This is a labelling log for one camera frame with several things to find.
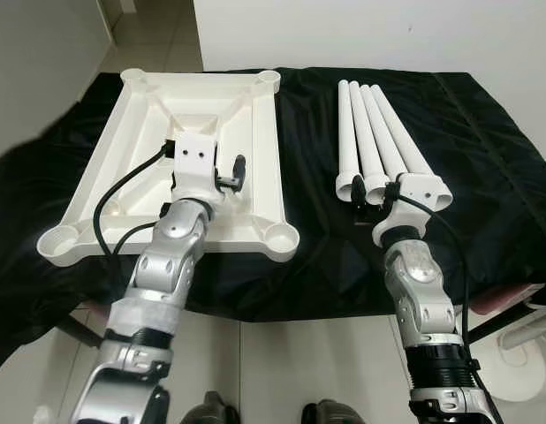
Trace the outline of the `white plastic children tabletop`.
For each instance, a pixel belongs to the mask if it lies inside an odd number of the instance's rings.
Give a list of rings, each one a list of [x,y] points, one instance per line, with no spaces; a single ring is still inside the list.
[[[234,157],[247,158],[239,193],[229,190],[220,208],[192,199],[209,212],[206,252],[260,252],[285,262],[299,234],[286,221],[278,158],[276,95],[280,73],[167,73],[127,69],[120,96],[88,159],[58,226],[45,231],[36,251],[68,267],[101,253],[93,216],[110,243],[140,223],[159,218],[175,202],[176,134],[216,137],[216,174],[231,177]]]

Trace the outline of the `pink cushion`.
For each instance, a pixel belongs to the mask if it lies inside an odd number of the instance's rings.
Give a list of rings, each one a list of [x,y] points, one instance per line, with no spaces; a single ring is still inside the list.
[[[503,285],[497,288],[490,288],[482,295],[471,299],[468,310],[478,315],[500,314],[507,308],[514,307],[516,304],[531,298],[538,291],[534,285]]]

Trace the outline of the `black cloth table cover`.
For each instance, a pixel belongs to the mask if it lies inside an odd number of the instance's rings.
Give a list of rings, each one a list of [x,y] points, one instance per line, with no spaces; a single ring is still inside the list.
[[[460,300],[535,282],[546,255],[546,162],[510,114],[465,72],[310,67],[280,70],[277,130],[286,219],[301,237],[290,261],[208,254],[188,310],[237,322],[301,322],[393,314],[382,251],[334,194],[337,83],[379,86],[431,169],[453,193],[443,211],[466,250],[468,279],[442,226],[426,240]],[[114,302],[125,287],[101,258],[60,268],[36,241],[63,217],[116,104],[121,79],[100,73],[43,134],[0,158],[0,367],[83,300]]]

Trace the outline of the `grey right robot foot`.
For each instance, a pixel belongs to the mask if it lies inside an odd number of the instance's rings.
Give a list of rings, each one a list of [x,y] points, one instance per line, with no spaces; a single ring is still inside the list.
[[[349,405],[323,399],[302,408],[299,424],[366,424],[366,421]]]

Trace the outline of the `black metal frame bar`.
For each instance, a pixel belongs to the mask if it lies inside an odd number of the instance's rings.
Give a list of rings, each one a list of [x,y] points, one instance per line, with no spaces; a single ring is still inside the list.
[[[466,341],[475,345],[480,339],[495,335],[497,331],[507,329],[512,324],[520,322],[534,314],[535,307],[524,299],[483,299],[478,303],[479,310],[462,310],[458,313],[459,326],[467,324]]]

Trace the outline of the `grey left robot foot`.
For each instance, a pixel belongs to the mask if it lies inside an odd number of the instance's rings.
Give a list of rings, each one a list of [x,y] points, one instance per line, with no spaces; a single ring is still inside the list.
[[[185,413],[179,424],[241,424],[241,418],[236,407],[212,390],[205,392],[203,401]]]

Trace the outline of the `grey robot foot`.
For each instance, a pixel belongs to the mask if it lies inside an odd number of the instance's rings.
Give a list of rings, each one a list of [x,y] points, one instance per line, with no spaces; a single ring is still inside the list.
[[[212,390],[205,392],[203,401],[185,413],[179,424],[241,424],[241,418],[236,407]]]
[[[302,408],[299,424],[366,424],[366,421],[349,405],[323,399]]]

